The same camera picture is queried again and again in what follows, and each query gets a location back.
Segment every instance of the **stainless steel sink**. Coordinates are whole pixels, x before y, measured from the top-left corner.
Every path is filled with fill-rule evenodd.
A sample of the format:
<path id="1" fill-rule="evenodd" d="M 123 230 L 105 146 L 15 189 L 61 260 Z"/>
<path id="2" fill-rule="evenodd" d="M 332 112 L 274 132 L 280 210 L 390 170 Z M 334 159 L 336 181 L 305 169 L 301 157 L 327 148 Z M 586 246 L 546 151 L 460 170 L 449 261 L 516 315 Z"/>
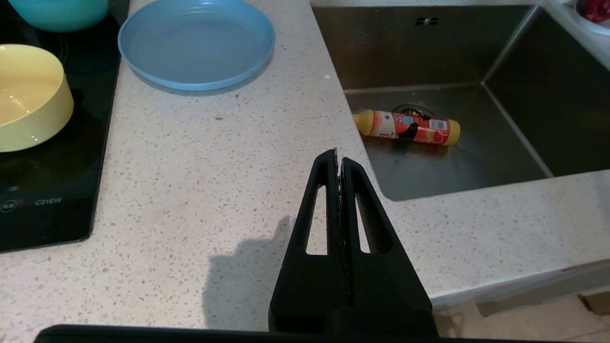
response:
<path id="1" fill-rule="evenodd" d="M 352 111 L 460 122 L 456 146 L 363 137 L 407 200 L 610 168 L 610 72 L 540 7 L 314 7 Z"/>

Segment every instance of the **orange bottle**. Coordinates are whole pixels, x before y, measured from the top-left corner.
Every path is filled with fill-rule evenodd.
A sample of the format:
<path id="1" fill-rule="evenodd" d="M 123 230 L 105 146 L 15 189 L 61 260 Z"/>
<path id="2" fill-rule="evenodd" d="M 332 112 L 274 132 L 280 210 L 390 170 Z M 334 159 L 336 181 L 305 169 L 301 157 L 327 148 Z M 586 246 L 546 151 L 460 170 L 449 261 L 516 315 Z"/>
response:
<path id="1" fill-rule="evenodd" d="M 450 119 L 432 119 L 380 110 L 365 110 L 353 117 L 358 131 L 373 137 L 455 145 L 461 132 L 459 123 Z"/>

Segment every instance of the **blue plate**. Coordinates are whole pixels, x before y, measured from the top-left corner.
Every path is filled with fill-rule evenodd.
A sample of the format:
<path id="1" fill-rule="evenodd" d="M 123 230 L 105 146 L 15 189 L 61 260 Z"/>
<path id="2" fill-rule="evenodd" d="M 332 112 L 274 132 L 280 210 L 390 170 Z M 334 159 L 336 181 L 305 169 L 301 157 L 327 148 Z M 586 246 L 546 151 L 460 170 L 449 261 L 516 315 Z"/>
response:
<path id="1" fill-rule="evenodd" d="M 121 27 L 131 69 L 179 90 L 213 90 L 254 75 L 273 55 L 269 19 L 241 0 L 158 0 Z"/>

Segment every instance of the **kitchen countertop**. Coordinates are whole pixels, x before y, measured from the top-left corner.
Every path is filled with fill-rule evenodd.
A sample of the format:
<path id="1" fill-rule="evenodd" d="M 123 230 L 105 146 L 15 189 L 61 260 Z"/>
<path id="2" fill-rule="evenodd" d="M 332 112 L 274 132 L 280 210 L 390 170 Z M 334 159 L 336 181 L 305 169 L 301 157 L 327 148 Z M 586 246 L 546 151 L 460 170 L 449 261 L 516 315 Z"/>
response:
<path id="1" fill-rule="evenodd" d="M 249 84 L 167 93 L 121 64 L 93 235 L 0 255 L 0 342 L 57 323 L 266 330 L 313 159 L 333 147 L 368 171 L 431 298 L 610 258 L 609 170 L 385 199 L 309 2 L 249 2 L 277 35 Z"/>

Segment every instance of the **black cooktop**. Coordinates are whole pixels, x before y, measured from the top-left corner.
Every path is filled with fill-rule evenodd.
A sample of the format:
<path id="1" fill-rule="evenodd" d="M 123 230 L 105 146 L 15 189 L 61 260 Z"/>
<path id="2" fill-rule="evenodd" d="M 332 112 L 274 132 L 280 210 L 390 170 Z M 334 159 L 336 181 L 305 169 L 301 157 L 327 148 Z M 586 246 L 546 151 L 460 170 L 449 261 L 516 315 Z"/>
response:
<path id="1" fill-rule="evenodd" d="M 63 64 L 74 98 L 68 124 L 41 145 L 0 153 L 0 251 L 89 237 L 128 0 L 110 2 L 96 26 L 69 34 L 38 30 L 0 0 L 0 44 L 39 46 Z"/>

